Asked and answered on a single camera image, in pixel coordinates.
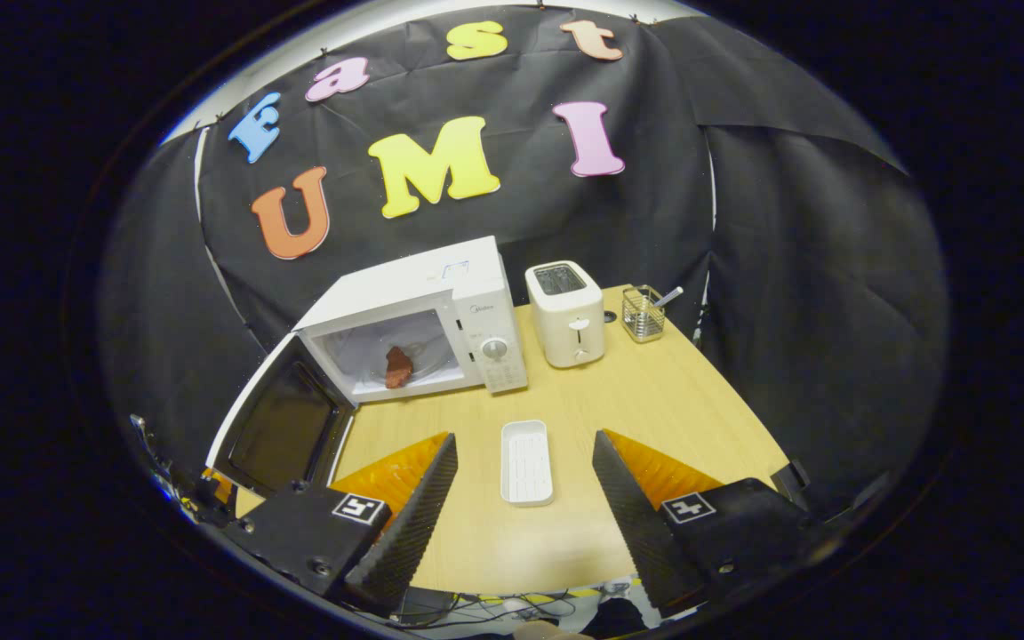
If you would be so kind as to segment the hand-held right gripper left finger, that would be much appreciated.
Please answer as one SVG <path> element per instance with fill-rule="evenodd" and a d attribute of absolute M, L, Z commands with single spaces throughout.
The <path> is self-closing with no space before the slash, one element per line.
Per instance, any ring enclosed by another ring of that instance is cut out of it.
<path fill-rule="evenodd" d="M 331 486 L 298 481 L 244 515 L 241 550 L 323 599 L 390 614 L 422 562 L 456 471 L 455 436 L 442 432 Z"/>

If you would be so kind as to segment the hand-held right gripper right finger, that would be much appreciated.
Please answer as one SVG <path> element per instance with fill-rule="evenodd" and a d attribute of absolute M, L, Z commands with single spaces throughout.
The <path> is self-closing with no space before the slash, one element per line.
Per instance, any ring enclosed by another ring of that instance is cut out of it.
<path fill-rule="evenodd" d="M 718 482 L 600 430 L 592 466 L 631 562 L 660 614 L 745 598 L 812 550 L 812 518 L 756 478 Z"/>

